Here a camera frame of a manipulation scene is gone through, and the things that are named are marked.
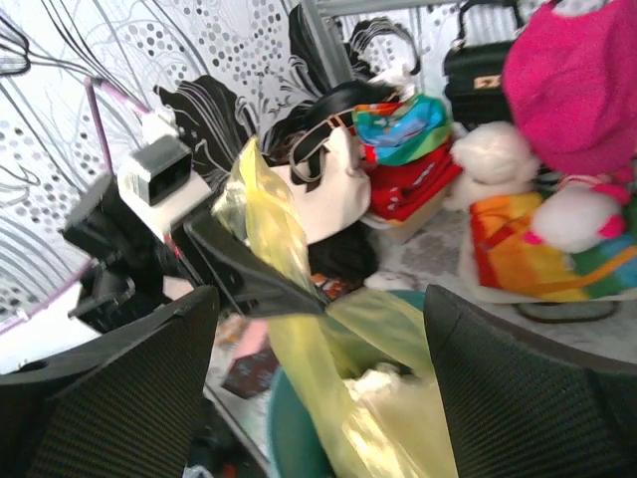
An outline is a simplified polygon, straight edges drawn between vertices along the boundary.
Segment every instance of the rainbow fabric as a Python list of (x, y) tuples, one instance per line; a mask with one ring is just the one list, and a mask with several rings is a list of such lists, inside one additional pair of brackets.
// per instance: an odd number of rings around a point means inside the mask
[[(523, 235), (541, 202), (532, 192), (493, 197), (471, 207), (474, 259), (482, 286), (547, 302), (587, 301), (637, 287), (633, 230), (581, 254), (525, 242)], [(626, 208), (629, 224), (635, 202)]]

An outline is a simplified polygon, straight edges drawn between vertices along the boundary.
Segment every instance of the black purse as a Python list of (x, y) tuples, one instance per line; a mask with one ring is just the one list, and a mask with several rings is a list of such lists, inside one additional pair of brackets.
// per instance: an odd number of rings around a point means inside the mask
[(443, 71), (448, 78), (445, 97), (451, 103), (454, 121), (468, 130), (486, 122), (513, 122), (502, 88), (505, 58), (513, 42), (465, 46), (465, 14), (476, 5), (511, 8), (518, 31), (525, 26), (517, 0), (469, 0), (460, 8), (458, 37), (445, 57)]

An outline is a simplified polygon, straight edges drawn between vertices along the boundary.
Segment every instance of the trash bag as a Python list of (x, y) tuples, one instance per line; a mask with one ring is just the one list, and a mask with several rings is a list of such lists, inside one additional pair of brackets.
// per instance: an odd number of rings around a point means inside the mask
[[(308, 248), (290, 198), (253, 138), (212, 213), (259, 258), (312, 292)], [(361, 289), (323, 315), (270, 318), (269, 333), (336, 476), (457, 476), (422, 310), (390, 293)], [(432, 386), (422, 399), (406, 400), (403, 410), (394, 407), (395, 416), (378, 416), (354, 401), (343, 380), (380, 362), (401, 364)]]

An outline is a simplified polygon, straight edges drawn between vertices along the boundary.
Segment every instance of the white plush toy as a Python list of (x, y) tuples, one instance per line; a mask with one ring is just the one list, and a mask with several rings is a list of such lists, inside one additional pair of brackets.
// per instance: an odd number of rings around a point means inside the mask
[(620, 201), (603, 190), (603, 185), (595, 190), (584, 182), (566, 183), (537, 209), (525, 240), (577, 254), (620, 236), (626, 229)]
[(464, 171), (451, 186), (443, 206), (467, 211), (474, 202), (532, 190), (539, 160), (515, 126), (496, 121), (478, 126), (451, 148)]

